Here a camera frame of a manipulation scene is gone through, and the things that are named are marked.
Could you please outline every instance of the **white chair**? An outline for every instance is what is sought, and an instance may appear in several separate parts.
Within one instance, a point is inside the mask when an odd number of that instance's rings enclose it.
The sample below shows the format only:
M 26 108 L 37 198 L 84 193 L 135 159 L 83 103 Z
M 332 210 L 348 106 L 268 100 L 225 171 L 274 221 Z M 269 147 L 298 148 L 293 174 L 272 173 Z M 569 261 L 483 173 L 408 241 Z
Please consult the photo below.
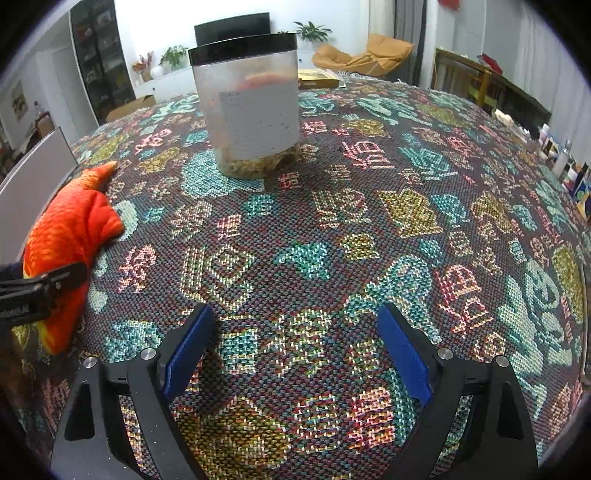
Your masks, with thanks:
M 8 172 L 0 184 L 0 265 L 21 260 L 29 231 L 76 166 L 56 128 Z

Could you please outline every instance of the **blue gripper pad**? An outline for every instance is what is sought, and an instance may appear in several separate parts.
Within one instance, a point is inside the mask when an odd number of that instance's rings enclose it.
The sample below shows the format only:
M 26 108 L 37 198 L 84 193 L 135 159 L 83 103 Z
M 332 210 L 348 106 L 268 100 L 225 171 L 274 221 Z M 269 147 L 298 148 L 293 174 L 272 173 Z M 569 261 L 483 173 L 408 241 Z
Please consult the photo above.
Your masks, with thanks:
M 168 402 L 182 395 L 193 376 L 215 327 L 215 315 L 209 306 L 199 313 L 166 364 L 163 394 Z
M 429 386 L 429 373 L 407 335 L 388 308 L 378 310 L 378 332 L 386 344 L 396 370 L 402 378 L 408 394 L 425 406 L 433 391 Z

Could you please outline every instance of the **table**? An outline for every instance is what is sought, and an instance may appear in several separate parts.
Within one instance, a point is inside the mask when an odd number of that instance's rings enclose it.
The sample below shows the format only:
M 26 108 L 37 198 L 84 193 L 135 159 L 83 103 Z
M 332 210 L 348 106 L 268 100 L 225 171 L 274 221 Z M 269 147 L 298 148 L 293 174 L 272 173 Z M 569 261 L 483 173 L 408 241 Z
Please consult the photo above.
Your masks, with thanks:
M 171 409 L 212 479 L 386 468 L 418 413 L 376 331 L 386 301 L 462 358 L 509 358 L 540 456 L 561 432 L 582 394 L 577 265 L 591 236 L 549 169 L 443 92 L 348 79 L 301 92 L 300 108 L 301 161 L 264 181 L 217 171 L 197 95 L 73 146 L 79 171 L 120 162 L 107 195 L 126 230 L 96 261 L 71 351 L 48 359 L 28 336 L 39 395 L 25 423 L 44 458 L 81 359 L 155 346 L 198 302 L 217 331 Z

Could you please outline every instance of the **white label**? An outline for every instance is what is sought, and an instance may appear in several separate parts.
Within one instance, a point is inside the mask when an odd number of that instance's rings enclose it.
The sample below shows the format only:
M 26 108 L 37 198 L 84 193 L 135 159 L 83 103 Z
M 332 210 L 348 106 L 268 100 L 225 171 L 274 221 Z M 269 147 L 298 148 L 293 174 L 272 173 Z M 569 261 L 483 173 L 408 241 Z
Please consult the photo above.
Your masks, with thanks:
M 233 160 L 283 152 L 300 139 L 297 80 L 220 93 Z

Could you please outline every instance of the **red decoration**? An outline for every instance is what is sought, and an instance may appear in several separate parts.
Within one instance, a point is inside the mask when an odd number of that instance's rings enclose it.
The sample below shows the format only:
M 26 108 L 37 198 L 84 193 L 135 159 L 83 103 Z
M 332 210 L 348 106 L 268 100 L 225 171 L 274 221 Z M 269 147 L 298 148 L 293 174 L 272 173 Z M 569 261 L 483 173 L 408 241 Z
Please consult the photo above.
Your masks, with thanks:
M 444 7 L 451 8 L 452 10 L 460 9 L 460 0 L 439 0 L 439 3 Z

